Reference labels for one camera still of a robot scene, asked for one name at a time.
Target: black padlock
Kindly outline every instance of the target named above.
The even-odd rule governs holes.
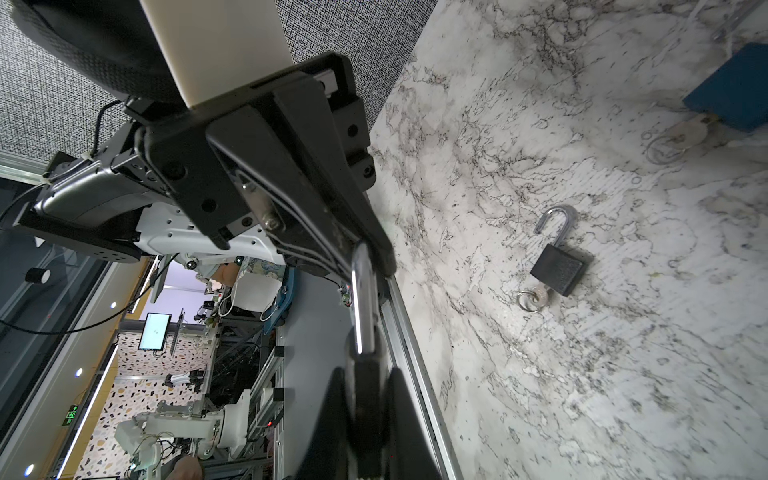
[[[556,205],[547,210],[541,215],[533,232],[541,233],[541,229],[544,228],[547,219],[554,212],[565,214],[565,225],[560,229],[558,238],[555,239],[554,243],[544,247],[544,251],[531,269],[531,275],[562,296],[568,296],[573,291],[581,275],[584,274],[587,264],[559,248],[563,244],[565,235],[576,221],[576,210],[570,205]]]

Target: exit sign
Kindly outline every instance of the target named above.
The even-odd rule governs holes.
[[[69,412],[67,412],[67,416],[64,417],[64,423],[62,423],[62,426],[67,426],[70,423],[72,423],[72,420],[74,420],[74,416],[78,414],[78,406],[73,405],[69,407]]]

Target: gray fabric panel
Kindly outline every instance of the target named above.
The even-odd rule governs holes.
[[[353,63],[358,95],[373,125],[436,0],[276,0],[293,58],[333,50]],[[28,40],[0,12],[0,151],[47,161],[56,150],[90,148],[98,109],[112,97]],[[124,120],[104,117],[102,139]]]

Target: screw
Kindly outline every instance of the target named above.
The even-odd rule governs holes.
[[[280,218],[277,215],[267,214],[264,216],[264,228],[267,230],[277,230],[282,226],[283,222],[280,221]]]

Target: monitor screen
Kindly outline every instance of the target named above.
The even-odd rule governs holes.
[[[144,321],[144,331],[141,332],[139,350],[162,350],[168,323],[170,323],[169,313],[148,313]]]

